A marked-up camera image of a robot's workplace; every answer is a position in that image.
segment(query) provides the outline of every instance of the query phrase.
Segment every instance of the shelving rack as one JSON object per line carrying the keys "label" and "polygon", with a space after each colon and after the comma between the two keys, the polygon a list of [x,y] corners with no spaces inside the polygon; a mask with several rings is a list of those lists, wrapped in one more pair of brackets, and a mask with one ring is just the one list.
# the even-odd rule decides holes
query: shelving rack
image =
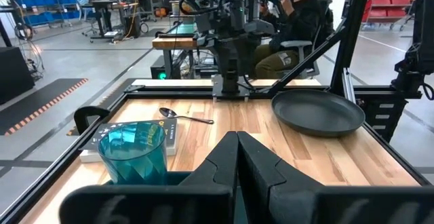
{"label": "shelving rack", "polygon": [[20,8],[21,16],[26,24],[32,27],[72,26],[69,21],[79,17],[76,0],[11,0]]}
{"label": "shelving rack", "polygon": [[405,8],[411,6],[411,0],[368,0],[363,15],[363,23],[391,24],[393,29],[398,20],[406,17]]}

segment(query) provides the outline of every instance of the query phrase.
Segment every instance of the red storage bin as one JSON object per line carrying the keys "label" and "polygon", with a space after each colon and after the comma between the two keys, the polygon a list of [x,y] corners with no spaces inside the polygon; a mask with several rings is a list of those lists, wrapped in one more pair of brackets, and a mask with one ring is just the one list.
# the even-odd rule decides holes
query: red storage bin
{"label": "red storage bin", "polygon": [[363,17],[361,19],[362,22],[366,22],[369,17],[369,13],[372,7],[373,0],[367,0],[365,5],[365,11],[363,12]]}
{"label": "red storage bin", "polygon": [[410,4],[410,0],[392,0],[392,4]]}
{"label": "red storage bin", "polygon": [[373,0],[373,4],[391,4],[391,0]]}
{"label": "red storage bin", "polygon": [[386,17],[386,10],[371,10],[369,17]]}
{"label": "red storage bin", "polygon": [[404,17],[406,12],[403,10],[387,10],[387,16],[389,17]]}

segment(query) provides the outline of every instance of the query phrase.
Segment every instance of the book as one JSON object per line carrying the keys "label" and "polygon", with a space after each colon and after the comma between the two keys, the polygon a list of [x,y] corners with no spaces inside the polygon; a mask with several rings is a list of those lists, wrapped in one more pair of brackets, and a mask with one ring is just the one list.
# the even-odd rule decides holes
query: book
{"label": "book", "polygon": [[[145,122],[152,122],[154,124],[160,125],[164,128],[166,137],[165,137],[165,148],[166,154],[175,155],[176,154],[176,119],[154,119]],[[96,130],[92,139],[90,139],[82,148],[80,148],[80,160],[82,163],[92,163],[92,162],[101,162],[102,159],[100,154],[98,153],[98,144],[100,140],[111,130],[118,128],[122,125],[128,125],[137,122],[124,122],[124,123],[107,123],[102,124]]]}

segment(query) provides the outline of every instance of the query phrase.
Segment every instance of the green light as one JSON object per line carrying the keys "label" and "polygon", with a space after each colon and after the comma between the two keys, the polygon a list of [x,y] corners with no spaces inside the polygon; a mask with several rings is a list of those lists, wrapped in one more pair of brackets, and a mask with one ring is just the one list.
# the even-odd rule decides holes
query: green light
{"label": "green light", "polygon": [[165,73],[158,74],[158,79],[165,79]]}

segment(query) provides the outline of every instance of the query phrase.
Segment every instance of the striped tape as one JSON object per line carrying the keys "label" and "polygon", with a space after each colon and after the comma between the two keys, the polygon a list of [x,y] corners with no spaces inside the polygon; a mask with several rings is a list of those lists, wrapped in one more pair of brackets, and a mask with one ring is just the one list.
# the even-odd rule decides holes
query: striped tape
{"label": "striped tape", "polygon": [[83,84],[85,84],[89,79],[82,79],[81,81],[77,82],[75,85],[67,89],[65,92],[61,93],[59,96],[53,98],[53,100],[49,101],[46,105],[43,105],[41,108],[37,109],[35,112],[33,112],[31,115],[25,117],[21,122],[17,123],[15,126],[12,126],[9,128],[9,130],[5,133],[5,136],[9,136],[15,132],[17,132],[19,129],[21,129],[23,126],[25,126],[27,123],[34,120],[36,117],[40,116],[42,113],[46,112],[51,106],[54,106],[58,102],[60,102],[64,97],[68,96],[71,92],[74,92],[77,88],[81,87]]}

